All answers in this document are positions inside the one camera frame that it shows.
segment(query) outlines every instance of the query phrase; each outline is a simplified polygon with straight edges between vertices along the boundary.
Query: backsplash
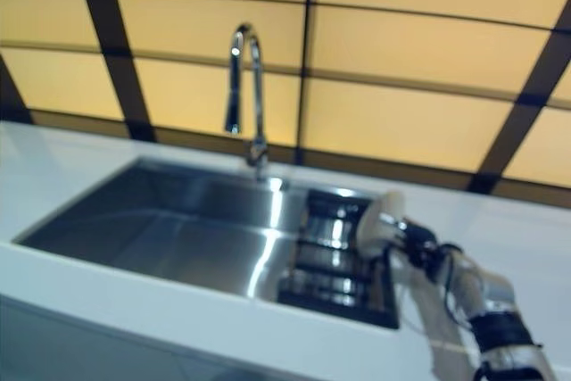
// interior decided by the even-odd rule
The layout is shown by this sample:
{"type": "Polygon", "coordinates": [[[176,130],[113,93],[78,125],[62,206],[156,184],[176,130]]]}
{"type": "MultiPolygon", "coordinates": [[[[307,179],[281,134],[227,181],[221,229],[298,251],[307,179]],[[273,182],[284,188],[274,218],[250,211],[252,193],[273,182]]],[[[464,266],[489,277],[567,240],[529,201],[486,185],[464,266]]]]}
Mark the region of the backsplash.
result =
{"type": "Polygon", "coordinates": [[[241,151],[241,21],[270,159],[571,206],[571,0],[0,0],[2,117],[241,151]]]}

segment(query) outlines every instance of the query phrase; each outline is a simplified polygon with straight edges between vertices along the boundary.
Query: faucet spout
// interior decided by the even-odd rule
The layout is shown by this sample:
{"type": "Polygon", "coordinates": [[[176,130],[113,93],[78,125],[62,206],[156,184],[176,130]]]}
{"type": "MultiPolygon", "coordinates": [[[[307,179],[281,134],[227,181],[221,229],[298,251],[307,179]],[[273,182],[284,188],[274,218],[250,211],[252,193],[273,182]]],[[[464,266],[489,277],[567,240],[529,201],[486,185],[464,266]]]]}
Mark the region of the faucet spout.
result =
{"type": "Polygon", "coordinates": [[[246,161],[249,165],[256,167],[256,175],[261,175],[261,168],[267,161],[268,145],[264,135],[263,126],[263,100],[261,75],[263,68],[261,65],[260,40],[256,30],[250,23],[243,23],[234,32],[232,44],[230,46],[230,69],[229,69],[229,97],[226,122],[224,129],[231,134],[239,134],[240,127],[240,93],[242,83],[242,57],[244,46],[250,45],[250,53],[253,66],[253,96],[254,96],[254,118],[256,120],[256,134],[250,145],[246,161]]]}

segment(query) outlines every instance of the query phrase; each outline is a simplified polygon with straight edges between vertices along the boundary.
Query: sink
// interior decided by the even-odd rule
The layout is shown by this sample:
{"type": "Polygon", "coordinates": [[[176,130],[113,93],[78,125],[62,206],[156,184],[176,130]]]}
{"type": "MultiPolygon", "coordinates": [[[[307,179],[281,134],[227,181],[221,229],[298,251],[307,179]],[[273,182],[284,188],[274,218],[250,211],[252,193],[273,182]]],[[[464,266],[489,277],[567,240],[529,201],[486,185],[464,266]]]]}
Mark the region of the sink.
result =
{"type": "Polygon", "coordinates": [[[362,261],[352,244],[369,202],[346,189],[141,159],[16,242],[395,327],[387,261],[362,261]]]}

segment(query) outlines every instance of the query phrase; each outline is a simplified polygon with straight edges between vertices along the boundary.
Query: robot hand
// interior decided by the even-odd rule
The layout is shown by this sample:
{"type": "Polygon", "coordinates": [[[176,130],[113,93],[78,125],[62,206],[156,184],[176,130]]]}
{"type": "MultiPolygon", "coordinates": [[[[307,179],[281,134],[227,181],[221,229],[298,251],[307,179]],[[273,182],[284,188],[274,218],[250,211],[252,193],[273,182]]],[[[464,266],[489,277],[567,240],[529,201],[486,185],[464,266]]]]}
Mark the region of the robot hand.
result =
{"type": "Polygon", "coordinates": [[[444,288],[444,307],[452,295],[465,314],[480,348],[481,366],[474,380],[556,381],[555,375],[535,344],[516,306],[511,283],[486,271],[455,244],[439,244],[428,228],[405,218],[404,197],[390,192],[369,205],[357,227],[361,257],[372,259],[389,248],[403,252],[410,264],[444,288]]]}

